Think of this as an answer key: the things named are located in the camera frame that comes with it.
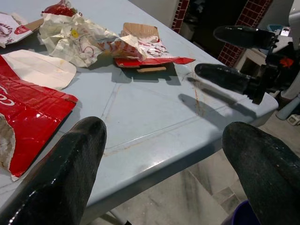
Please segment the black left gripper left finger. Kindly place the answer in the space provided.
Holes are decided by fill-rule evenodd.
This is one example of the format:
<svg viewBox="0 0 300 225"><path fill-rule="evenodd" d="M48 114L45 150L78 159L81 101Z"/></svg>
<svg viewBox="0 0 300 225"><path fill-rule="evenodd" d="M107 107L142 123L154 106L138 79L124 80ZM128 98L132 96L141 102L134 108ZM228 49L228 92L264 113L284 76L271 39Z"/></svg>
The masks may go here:
<svg viewBox="0 0 300 225"><path fill-rule="evenodd" d="M0 208L0 225L79 225L107 138L105 123L76 123Z"/></svg>

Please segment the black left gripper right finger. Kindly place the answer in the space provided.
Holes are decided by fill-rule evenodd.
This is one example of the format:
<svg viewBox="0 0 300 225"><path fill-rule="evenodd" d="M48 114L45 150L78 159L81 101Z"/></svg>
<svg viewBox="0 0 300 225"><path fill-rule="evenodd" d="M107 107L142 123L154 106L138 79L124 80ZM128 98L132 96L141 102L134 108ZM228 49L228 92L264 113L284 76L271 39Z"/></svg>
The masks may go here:
<svg viewBox="0 0 300 225"><path fill-rule="evenodd" d="M261 225L300 225L300 157L244 122L225 127L222 148Z"/></svg>

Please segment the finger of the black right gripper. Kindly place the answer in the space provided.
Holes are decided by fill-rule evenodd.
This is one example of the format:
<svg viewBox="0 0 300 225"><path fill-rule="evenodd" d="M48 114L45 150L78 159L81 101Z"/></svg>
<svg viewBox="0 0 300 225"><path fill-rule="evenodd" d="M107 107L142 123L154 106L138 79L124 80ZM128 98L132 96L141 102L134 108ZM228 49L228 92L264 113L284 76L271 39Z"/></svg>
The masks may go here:
<svg viewBox="0 0 300 225"><path fill-rule="evenodd" d="M255 78L224 65L200 63L195 66L195 73L203 79L239 94L253 94L258 87Z"/></svg>
<svg viewBox="0 0 300 225"><path fill-rule="evenodd" d="M273 32L247 26L220 26L213 35L217 40L247 49L269 50L276 43Z"/></svg>

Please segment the purple rubbish bin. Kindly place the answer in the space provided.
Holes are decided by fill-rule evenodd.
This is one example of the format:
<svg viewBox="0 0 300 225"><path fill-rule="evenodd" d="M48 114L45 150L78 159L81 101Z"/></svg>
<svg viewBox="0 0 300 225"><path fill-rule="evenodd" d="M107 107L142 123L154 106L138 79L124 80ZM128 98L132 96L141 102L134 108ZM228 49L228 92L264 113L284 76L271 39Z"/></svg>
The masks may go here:
<svg viewBox="0 0 300 225"><path fill-rule="evenodd" d="M238 205L221 225L261 225L248 200Z"/></svg>

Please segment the red brick tiled pillar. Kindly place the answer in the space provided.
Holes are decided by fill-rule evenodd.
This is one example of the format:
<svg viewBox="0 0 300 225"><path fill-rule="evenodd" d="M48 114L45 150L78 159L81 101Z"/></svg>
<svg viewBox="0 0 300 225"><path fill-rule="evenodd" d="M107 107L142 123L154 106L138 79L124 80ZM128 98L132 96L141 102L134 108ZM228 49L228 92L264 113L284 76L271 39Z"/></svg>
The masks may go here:
<svg viewBox="0 0 300 225"><path fill-rule="evenodd" d="M235 25L257 28L272 2L273 0L247 0ZM234 67L244 51L245 48L224 44L217 59L226 66Z"/></svg>
<svg viewBox="0 0 300 225"><path fill-rule="evenodd" d="M179 34L190 0L178 0L171 29Z"/></svg>

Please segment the light blue table leg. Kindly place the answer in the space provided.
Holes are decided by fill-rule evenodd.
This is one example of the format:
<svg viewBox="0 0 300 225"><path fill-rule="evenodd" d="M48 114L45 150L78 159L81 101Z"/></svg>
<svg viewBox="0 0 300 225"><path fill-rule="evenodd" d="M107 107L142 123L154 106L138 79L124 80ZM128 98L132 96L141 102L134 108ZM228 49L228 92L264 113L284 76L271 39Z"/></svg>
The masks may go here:
<svg viewBox="0 0 300 225"><path fill-rule="evenodd" d="M299 104L300 94L298 94L297 97L295 97L290 103L277 112L277 118L280 120L286 120Z"/></svg>

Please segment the flattened red cardboard box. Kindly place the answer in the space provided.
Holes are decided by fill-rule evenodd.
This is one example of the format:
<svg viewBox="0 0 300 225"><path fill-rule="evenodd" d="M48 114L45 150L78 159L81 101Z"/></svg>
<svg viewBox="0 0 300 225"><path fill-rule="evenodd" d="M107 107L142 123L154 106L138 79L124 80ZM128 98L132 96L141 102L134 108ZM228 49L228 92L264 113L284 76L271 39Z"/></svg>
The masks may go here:
<svg viewBox="0 0 300 225"><path fill-rule="evenodd" d="M0 56L0 113L16 139L12 180L28 170L77 101L75 96L20 79Z"/></svg>

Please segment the small brown cardboard strip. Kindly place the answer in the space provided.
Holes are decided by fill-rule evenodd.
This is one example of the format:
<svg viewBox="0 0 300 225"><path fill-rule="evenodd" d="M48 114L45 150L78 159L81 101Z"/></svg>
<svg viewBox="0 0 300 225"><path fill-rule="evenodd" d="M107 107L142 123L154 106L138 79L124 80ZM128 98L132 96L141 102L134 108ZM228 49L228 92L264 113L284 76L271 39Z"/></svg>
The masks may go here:
<svg viewBox="0 0 300 225"><path fill-rule="evenodd" d="M160 72L160 71L166 71L166 67L143 67L137 69L138 73L149 73L149 72Z"/></svg>

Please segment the torn red white cardboard box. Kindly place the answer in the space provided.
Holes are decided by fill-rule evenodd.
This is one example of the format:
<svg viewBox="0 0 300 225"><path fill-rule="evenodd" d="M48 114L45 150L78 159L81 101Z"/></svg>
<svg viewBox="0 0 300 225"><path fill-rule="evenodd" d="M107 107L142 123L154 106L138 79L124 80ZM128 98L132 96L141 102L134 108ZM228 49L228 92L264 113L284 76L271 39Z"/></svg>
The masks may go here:
<svg viewBox="0 0 300 225"><path fill-rule="evenodd" d="M174 57L163 45L157 27L126 22L123 24L122 35L137 38L139 49L143 53L141 60L132 56L115 58L115 63L120 68L160 67L166 63L185 65L195 61L186 57Z"/></svg>

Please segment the flat white paper bag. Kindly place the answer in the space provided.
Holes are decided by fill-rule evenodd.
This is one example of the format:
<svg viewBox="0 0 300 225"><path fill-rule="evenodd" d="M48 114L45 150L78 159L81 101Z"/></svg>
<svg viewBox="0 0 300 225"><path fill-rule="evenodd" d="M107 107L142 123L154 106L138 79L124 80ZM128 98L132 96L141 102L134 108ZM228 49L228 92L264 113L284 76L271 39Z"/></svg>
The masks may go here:
<svg viewBox="0 0 300 225"><path fill-rule="evenodd" d="M76 67L66 60L28 50L2 57L20 79L55 90L66 88L76 74Z"/></svg>

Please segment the crumpled white paper wrapper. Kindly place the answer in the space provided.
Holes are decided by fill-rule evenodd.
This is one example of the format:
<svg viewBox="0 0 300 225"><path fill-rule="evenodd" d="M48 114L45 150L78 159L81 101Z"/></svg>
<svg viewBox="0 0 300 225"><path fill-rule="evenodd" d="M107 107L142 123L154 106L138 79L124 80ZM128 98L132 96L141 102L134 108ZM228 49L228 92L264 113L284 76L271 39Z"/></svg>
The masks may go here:
<svg viewBox="0 0 300 225"><path fill-rule="evenodd" d="M50 56L64 59L77 67L89 67L103 53L117 51L120 37L106 28L73 16L43 13L39 28L41 40Z"/></svg>

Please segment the brown cardboard flap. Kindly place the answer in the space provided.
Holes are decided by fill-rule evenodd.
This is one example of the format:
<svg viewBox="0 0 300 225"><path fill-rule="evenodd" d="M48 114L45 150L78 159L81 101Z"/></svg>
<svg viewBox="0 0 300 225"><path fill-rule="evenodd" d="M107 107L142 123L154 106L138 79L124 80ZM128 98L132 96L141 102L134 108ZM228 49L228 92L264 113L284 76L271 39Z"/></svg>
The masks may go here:
<svg viewBox="0 0 300 225"><path fill-rule="evenodd" d="M34 32L43 24L43 22L44 22L44 20L43 20L43 18L41 18L41 19L38 19L36 21L26 24L25 27L27 29L31 30L32 32Z"/></svg>

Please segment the white paper box red print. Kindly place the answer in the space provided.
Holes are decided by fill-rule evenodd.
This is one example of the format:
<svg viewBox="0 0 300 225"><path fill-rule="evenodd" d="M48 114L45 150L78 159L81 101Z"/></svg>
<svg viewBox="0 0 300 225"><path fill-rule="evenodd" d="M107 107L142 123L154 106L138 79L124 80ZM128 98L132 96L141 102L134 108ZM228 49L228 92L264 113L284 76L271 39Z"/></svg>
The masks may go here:
<svg viewBox="0 0 300 225"><path fill-rule="evenodd" d="M6 48L31 34L30 29L20 25L11 15L0 13L0 47Z"/></svg>

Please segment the shiny red plastic wrapper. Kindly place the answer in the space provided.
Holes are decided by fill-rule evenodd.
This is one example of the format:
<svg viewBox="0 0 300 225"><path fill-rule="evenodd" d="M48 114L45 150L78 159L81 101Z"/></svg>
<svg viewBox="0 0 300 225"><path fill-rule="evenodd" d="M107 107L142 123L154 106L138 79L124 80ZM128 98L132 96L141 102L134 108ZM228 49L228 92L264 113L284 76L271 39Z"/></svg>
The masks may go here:
<svg viewBox="0 0 300 225"><path fill-rule="evenodd" d="M59 3L48 6L44 11L42 11L42 14L65 15L72 17L77 12L77 9L71 6L69 0L60 0Z"/></svg>

